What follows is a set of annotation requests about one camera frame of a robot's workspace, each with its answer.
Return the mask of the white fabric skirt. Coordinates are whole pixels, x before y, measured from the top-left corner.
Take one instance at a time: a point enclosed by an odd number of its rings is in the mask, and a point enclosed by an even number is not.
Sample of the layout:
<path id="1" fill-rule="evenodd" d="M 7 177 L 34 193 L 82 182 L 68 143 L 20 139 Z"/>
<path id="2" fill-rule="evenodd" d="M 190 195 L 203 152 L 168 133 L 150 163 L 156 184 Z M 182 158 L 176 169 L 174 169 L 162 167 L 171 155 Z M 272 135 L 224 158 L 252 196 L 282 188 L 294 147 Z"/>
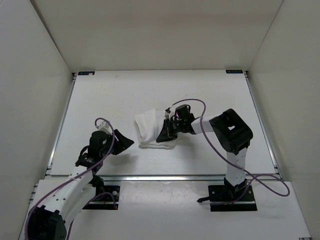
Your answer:
<path id="1" fill-rule="evenodd" d="M 138 145 L 145 149 L 173 149 L 176 140 L 156 142 L 164 125 L 165 111 L 151 109 L 134 117 Z"/>

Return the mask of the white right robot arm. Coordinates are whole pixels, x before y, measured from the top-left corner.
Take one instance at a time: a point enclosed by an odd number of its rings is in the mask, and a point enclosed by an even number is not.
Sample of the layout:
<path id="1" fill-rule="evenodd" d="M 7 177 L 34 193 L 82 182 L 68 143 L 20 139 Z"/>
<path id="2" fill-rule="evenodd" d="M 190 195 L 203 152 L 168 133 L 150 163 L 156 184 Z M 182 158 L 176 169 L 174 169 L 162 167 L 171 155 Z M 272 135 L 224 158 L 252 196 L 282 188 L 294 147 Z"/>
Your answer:
<path id="1" fill-rule="evenodd" d="M 179 133 L 215 133 L 218 142 L 226 151 L 227 170 L 224 177 L 224 195 L 229 201 L 240 198 L 248 185 L 245 174 L 246 154 L 253 138 L 253 132 L 232 108 L 215 117 L 195 117 L 191 106 L 183 104 L 174 112 L 164 112 L 162 129 L 157 143 L 178 138 Z"/>

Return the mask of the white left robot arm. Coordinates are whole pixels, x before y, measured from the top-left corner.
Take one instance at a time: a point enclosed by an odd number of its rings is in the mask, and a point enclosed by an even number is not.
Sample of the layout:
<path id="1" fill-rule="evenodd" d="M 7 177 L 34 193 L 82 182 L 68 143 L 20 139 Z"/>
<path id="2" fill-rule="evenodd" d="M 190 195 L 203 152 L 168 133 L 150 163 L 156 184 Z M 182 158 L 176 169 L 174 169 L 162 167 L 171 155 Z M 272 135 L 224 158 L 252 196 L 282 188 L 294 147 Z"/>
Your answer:
<path id="1" fill-rule="evenodd" d="M 133 140 L 117 129 L 94 131 L 67 180 L 43 196 L 28 213 L 24 238 L 67 240 L 78 213 L 90 202 L 112 195 L 105 191 L 103 179 L 97 176 L 104 159 L 122 153 L 133 144 Z"/>

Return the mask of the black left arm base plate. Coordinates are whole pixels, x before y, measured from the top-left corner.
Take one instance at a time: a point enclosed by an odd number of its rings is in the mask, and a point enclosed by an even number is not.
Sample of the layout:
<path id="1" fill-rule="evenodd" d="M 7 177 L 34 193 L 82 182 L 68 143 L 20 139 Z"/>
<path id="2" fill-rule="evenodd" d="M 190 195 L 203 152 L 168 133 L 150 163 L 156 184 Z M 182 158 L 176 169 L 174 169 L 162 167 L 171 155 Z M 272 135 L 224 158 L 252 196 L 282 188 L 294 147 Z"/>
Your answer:
<path id="1" fill-rule="evenodd" d="M 83 210 L 117 211 L 119 209 L 121 185 L 118 181 L 105 181 L 103 188 L 100 188 Z"/>

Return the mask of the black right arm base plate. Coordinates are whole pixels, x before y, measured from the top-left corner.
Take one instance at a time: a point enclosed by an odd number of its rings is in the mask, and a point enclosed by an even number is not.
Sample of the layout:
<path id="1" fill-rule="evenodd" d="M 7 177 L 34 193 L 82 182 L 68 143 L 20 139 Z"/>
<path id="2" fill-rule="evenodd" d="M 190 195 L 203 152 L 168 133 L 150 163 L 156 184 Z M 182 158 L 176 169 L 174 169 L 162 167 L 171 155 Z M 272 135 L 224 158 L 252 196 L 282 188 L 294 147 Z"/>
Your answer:
<path id="1" fill-rule="evenodd" d="M 209 185 L 208 196 L 201 197 L 198 203 L 209 201 L 211 212 L 255 212 L 258 210 L 253 188 L 241 190 L 232 196 L 224 185 Z"/>

